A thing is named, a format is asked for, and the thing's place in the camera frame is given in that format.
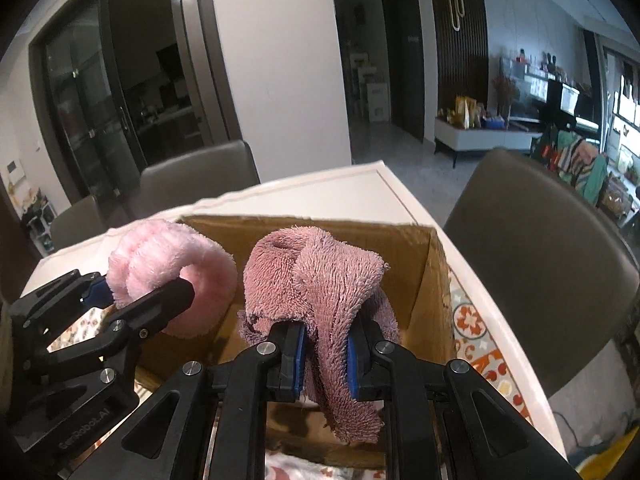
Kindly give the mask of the light pink fluffy cloth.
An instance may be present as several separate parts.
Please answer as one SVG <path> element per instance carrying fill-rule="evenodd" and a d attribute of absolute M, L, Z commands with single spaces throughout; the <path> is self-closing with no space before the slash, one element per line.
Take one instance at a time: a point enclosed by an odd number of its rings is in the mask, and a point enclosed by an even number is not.
<path fill-rule="evenodd" d="M 108 257 L 106 282 L 119 309 L 176 278 L 191 283 L 194 298 L 165 333 L 207 334 L 226 315 L 238 286 L 238 268 L 221 244 L 185 224 L 146 219 L 134 222 Z"/>

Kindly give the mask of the dusty rose terry towel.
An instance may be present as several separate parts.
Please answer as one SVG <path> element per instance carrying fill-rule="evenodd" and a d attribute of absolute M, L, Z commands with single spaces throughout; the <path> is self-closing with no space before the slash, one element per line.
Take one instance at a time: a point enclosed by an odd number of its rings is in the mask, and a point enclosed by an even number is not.
<path fill-rule="evenodd" d="M 394 310 L 381 287 L 386 270 L 376 252 L 314 226 L 294 226 L 258 240 L 243 271 L 240 336 L 252 346 L 267 338 L 274 323 L 305 324 L 310 349 L 303 395 L 319 405 L 344 443 L 374 443 L 383 427 L 376 405 L 350 394 L 347 338 L 362 311 L 386 339 L 399 340 Z"/>

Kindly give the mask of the patterned tile table mat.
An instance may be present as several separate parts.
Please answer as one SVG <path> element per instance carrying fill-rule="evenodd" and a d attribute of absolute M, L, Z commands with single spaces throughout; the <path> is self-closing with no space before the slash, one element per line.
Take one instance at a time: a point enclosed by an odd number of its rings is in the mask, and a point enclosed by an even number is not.
<path fill-rule="evenodd" d="M 450 274 L 449 279 L 452 322 L 454 322 L 454 348 L 457 357 L 472 364 L 521 415 L 530 419 L 521 391 L 480 312 L 469 300 L 457 277 Z M 80 320 L 56 338 L 48 350 L 61 350 L 96 336 L 99 324 L 105 317 L 104 311 L 97 308 L 90 309 Z M 267 451 L 265 477 L 267 479 L 384 479 L 386 474 L 382 469 L 326 466 L 281 451 Z"/>

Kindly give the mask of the grey chair far left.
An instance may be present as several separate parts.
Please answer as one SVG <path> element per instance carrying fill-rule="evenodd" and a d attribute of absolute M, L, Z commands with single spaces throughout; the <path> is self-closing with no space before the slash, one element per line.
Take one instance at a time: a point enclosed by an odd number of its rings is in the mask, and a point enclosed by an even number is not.
<path fill-rule="evenodd" d="M 91 237 L 99 236 L 107 230 L 105 221 L 96 201 L 89 195 L 70 208 L 64 210 L 51 223 L 50 233 L 53 248 L 61 250 Z"/>

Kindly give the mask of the brown cardboard box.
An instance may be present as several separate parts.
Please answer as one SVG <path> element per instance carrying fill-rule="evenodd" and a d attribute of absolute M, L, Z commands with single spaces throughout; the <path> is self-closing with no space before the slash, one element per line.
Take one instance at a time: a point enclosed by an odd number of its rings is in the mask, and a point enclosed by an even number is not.
<path fill-rule="evenodd" d="M 268 446 L 328 466 L 382 468 L 380 410 L 349 395 L 347 333 L 367 313 L 386 338 L 420 359 L 445 363 L 454 356 L 448 266 L 436 231 L 204 214 L 186 224 L 230 252 L 243 281 L 207 334 L 149 339 L 140 360 L 145 373 L 165 380 L 186 361 L 228 362 L 265 338 L 273 323 L 303 322 L 309 338 L 304 397 L 270 406 Z"/>

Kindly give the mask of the grey chair behind table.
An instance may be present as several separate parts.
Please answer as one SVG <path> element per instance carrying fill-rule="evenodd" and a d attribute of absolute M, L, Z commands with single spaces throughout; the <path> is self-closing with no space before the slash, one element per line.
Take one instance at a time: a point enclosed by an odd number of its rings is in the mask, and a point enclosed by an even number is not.
<path fill-rule="evenodd" d="M 145 168 L 134 213 L 142 219 L 259 183 L 253 153 L 246 142 L 200 148 Z"/>

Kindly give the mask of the grey chair right side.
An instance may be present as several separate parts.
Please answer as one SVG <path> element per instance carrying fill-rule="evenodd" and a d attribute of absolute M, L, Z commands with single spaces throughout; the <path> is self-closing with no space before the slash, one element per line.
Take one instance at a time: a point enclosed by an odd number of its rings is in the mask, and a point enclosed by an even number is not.
<path fill-rule="evenodd" d="M 620 230 L 539 162 L 495 148 L 444 231 L 495 301 L 547 396 L 624 326 L 639 266 Z"/>

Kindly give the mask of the white low sideboard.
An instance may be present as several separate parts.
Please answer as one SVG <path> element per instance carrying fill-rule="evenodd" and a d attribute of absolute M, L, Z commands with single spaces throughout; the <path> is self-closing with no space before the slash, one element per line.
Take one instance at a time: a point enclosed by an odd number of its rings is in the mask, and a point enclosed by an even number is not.
<path fill-rule="evenodd" d="M 453 167 L 460 156 L 486 153 L 494 148 L 529 152 L 540 137 L 540 132 L 461 129 L 438 118 L 434 122 L 434 152 L 450 153 Z"/>

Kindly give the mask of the colourful blanket pile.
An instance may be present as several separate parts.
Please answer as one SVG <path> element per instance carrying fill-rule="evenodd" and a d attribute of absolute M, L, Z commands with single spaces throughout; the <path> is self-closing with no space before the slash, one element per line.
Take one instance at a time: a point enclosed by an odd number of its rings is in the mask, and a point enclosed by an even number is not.
<path fill-rule="evenodd" d="M 574 131 L 551 125 L 534 143 L 530 157 L 596 206 L 608 177 L 605 154 Z"/>

